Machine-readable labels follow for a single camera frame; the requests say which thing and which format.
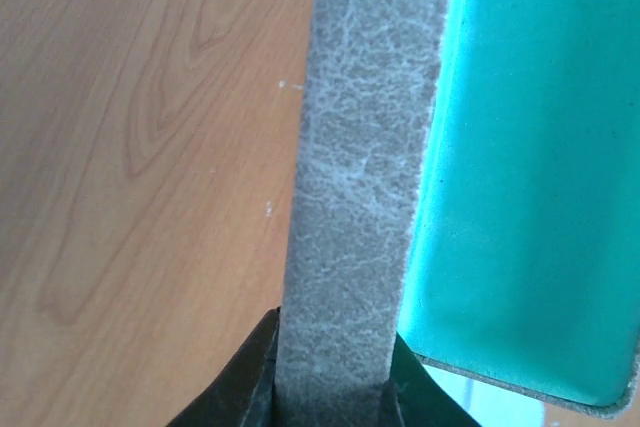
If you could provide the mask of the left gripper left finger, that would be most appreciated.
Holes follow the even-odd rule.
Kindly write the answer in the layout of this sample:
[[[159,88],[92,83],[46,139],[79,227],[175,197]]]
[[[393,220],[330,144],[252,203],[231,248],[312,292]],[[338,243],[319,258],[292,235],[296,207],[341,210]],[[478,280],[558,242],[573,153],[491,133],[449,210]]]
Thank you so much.
[[[275,426],[274,375],[280,310],[261,318],[214,381],[171,426]]]

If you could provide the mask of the grey leather glasses case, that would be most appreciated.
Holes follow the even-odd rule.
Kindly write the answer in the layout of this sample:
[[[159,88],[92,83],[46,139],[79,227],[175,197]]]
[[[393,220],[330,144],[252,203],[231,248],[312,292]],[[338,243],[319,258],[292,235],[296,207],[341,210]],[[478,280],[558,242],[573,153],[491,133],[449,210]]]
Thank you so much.
[[[275,392],[382,425],[400,336],[588,415],[639,383],[639,0],[313,0]]]

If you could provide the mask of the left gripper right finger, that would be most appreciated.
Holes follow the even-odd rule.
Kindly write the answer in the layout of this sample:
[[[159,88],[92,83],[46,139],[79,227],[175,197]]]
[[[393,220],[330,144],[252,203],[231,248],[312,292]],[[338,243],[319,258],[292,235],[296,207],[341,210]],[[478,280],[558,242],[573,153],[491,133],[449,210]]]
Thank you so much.
[[[405,341],[397,336],[390,377],[382,393],[382,425],[478,427],[428,374]]]

